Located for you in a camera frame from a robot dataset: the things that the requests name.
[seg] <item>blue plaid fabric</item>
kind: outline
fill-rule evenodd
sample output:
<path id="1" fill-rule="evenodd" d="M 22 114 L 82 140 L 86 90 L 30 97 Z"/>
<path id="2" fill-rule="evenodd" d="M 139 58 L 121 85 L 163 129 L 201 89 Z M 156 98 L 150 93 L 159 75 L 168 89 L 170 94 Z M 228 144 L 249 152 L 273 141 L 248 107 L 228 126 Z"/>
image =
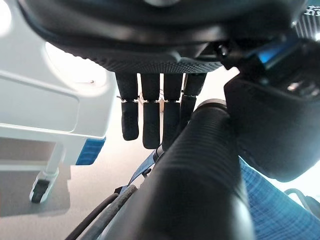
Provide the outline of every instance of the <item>blue plaid fabric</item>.
<path id="1" fill-rule="evenodd" d="M 320 240 L 320 220 L 240 159 L 257 240 Z"/>

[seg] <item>wire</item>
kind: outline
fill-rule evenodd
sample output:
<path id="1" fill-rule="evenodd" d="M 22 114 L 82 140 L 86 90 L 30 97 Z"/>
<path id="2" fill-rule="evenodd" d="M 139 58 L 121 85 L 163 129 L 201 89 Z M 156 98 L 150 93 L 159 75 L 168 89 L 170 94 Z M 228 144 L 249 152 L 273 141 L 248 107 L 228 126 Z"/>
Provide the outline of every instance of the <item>wire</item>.
<path id="1" fill-rule="evenodd" d="M 118 193 L 113 193 L 100 203 L 80 224 L 66 237 L 65 240 L 76 240 L 80 234 L 92 223 L 92 221 L 117 197 Z"/>

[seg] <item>blue strap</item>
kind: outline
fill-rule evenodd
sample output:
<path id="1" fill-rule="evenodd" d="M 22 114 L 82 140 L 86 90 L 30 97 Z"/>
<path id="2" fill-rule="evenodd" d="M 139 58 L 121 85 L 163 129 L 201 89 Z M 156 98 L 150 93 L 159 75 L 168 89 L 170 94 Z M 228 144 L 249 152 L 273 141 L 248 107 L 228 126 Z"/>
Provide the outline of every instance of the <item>blue strap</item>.
<path id="1" fill-rule="evenodd" d="M 155 164 L 155 160 L 154 160 L 154 153 L 156 150 L 154 150 L 144 161 L 143 163 L 141 163 L 141 165 L 137 168 L 137 170 L 134 172 L 134 174 L 132 175 L 128 185 L 125 185 L 121 188 L 120 190 L 120 194 L 124 192 L 124 190 L 126 190 L 126 188 L 132 184 L 132 182 L 134 180 L 136 180 L 137 177 L 139 177 L 142 173 L 144 173 L 148 168 L 150 168 L 152 165 Z"/>

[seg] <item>caster wheel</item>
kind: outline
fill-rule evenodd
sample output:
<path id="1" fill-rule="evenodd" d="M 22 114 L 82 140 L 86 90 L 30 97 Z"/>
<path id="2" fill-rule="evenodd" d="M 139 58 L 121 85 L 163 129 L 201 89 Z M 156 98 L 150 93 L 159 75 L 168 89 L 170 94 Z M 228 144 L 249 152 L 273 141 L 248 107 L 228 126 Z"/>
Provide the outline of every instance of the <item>caster wheel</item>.
<path id="1" fill-rule="evenodd" d="M 39 204 L 43 195 L 46 193 L 50 181 L 39 179 L 33 189 L 33 196 L 31 202 L 34 204 Z"/>

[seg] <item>gray cable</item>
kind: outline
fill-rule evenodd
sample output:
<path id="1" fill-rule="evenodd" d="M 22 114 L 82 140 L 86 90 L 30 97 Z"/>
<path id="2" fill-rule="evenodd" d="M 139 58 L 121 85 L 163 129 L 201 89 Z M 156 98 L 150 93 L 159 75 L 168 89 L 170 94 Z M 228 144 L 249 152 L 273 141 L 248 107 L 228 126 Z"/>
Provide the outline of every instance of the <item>gray cable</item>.
<path id="1" fill-rule="evenodd" d="M 121 195 L 119 195 L 113 203 L 106 209 L 104 209 L 97 220 L 86 231 L 86 233 L 80 238 L 81 240 L 96 240 L 110 221 L 114 218 L 121 207 L 131 197 L 131 195 L 137 190 L 136 186 L 130 185 Z"/>

